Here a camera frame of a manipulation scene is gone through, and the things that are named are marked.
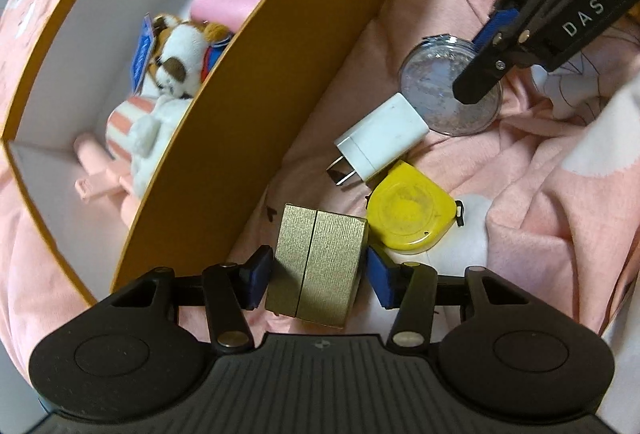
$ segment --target open storage box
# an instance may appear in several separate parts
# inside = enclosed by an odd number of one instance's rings
[[[130,90],[145,13],[191,0],[60,0],[23,72],[2,134],[18,186],[67,276],[90,302],[155,266],[223,262],[284,153],[384,0],[263,0],[209,74],[128,230],[85,205],[73,151],[104,136]]]

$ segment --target small brown box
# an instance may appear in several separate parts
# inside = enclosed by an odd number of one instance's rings
[[[358,287],[367,236],[367,221],[362,218],[287,205],[266,308],[344,327]]]

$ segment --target black circular joint cover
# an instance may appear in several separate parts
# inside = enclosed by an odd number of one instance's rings
[[[194,387],[205,366],[196,338],[143,309],[107,311],[87,311],[33,351],[31,381],[53,410],[119,422],[161,410]]]
[[[491,306],[450,332],[438,348],[447,383],[492,416],[588,411],[609,387],[613,356],[592,331],[544,306]]]

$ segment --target wrinkled fabric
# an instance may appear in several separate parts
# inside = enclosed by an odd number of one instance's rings
[[[0,20],[0,119],[56,1],[9,1]],[[243,262],[261,244],[275,246],[285,204],[364,216],[366,186],[336,188],[324,172],[337,155],[333,141],[398,90],[398,69],[421,37],[471,39],[493,1],[386,0],[283,158],[230,260]],[[475,223],[452,230],[419,260],[462,274],[472,259],[603,330],[640,258],[639,36],[625,18],[561,71],[511,72],[500,117],[487,131],[468,138],[432,132],[411,152],[412,164],[468,202],[467,219]],[[584,86],[562,122],[548,98],[555,97],[549,93],[556,82]],[[38,341],[84,309],[39,236],[2,153],[0,338],[22,374]],[[257,342],[266,331],[337,332],[264,308],[246,317]],[[393,318],[362,282],[342,332],[385,335]],[[207,339],[202,310],[182,310],[180,323]]]

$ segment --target power adapter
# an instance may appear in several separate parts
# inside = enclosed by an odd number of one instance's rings
[[[428,132],[420,114],[397,93],[334,142],[342,155],[326,171],[338,186],[356,174],[366,183]]]

